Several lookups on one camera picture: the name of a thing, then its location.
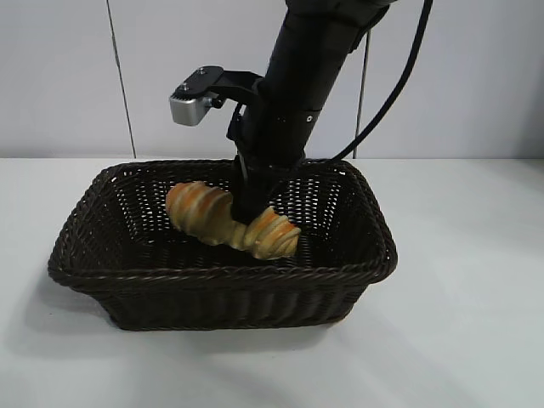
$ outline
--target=croissant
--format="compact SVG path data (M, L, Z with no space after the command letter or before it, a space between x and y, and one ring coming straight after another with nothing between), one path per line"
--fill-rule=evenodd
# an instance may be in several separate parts
M230 216L232 195L201 181L179 183L167 194L166 209L174 228L208 245L227 244L257 259L291 257L300 229L268 207L249 225Z

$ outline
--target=white tabletop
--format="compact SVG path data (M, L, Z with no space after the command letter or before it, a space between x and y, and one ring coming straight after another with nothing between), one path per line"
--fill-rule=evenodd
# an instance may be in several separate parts
M125 332L46 262L120 160L0 160L0 407L544 406L544 161L357 161L399 267L330 328Z

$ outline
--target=dark brown wicker basket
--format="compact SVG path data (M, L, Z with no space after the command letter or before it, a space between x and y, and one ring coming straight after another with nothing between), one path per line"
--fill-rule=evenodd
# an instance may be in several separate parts
M311 326L341 320L397 254L376 199L347 162L308 161L272 201L303 230L294 258L258 261L173 229L174 184L229 189L231 161L152 161L103 170L57 240L48 269L127 330Z

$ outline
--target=black cable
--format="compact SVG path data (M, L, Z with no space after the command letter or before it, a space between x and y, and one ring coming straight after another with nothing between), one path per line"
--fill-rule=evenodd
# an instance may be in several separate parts
M414 69L414 65L416 64L417 54L419 53L419 49L422 46L423 34L425 34L428 16L431 13L432 7L433 0L424 0L422 13L419 17L419 22L417 23L416 35L414 36L414 41L411 45L410 55L408 56L408 60L406 61L405 69L402 71L402 75L400 76L399 81L395 85L389 97L386 99L382 108L380 108L378 113L372 118L368 125L366 125L363 131L350 144L348 144L344 150L342 150L340 153L330 159L329 162L338 162L342 160L353 149L359 146L361 142L366 139L366 136L368 136L374 130L374 128L379 124L383 117L388 113L394 101L399 97L402 89L408 82L408 78L410 78L410 74Z

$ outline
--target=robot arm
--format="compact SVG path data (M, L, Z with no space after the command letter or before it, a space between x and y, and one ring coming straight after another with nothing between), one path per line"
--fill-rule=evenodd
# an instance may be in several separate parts
M251 223L304 158L343 62L394 1L286 0L288 11L264 77L202 67L176 89L170 99L173 119L186 125L197 124L225 98L239 102L228 133L238 148L233 219Z

